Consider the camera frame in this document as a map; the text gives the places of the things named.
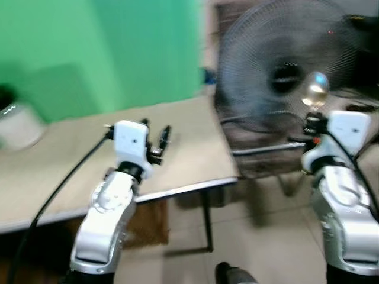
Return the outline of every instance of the fan grille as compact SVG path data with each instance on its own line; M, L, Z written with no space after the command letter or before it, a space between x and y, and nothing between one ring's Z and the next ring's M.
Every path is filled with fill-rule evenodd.
M266 133L298 124L294 114L308 111L301 103L308 73L324 73L331 90L346 83L357 39L344 15L325 0L276 0L233 24L221 42L218 78L223 101L240 124Z

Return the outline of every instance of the white container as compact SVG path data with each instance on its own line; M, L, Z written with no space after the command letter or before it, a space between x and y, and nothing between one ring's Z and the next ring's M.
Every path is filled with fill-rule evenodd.
M42 120L26 104L14 102L0 110L1 148L14 151L32 146L44 130Z

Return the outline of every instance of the wall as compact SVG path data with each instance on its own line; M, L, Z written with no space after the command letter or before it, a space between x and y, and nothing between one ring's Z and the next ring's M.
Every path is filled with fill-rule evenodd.
M365 16L379 15L378 0L333 0L340 5L347 14L358 14Z
M194 0L2 0L0 82L47 121L193 96Z

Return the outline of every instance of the table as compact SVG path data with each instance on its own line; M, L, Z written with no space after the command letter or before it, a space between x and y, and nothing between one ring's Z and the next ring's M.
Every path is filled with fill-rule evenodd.
M153 177L143 181L136 202L200 191L212 250L208 189L235 183L239 174L208 96L56 122L29 149L0 151L0 233L28 227L52 190L105 133L104 124L142 118L150 120L151 141L167 124L172 133L163 165L154 166ZM92 191L113 166L113 142L108 141L66 184L40 224L84 215Z

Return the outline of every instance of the tiled floor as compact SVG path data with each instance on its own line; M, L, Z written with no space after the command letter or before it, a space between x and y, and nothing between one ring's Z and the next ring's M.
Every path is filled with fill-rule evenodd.
M361 166L379 192L379 147L370 149ZM284 176L295 184L298 173ZM243 267L261 284L325 283L322 236L309 208L310 178L292 198L276 178L240 182L224 208L213 208L214 252L202 253L206 239L196 196L169 201L168 246L126 251L116 283L214 283L221 261Z

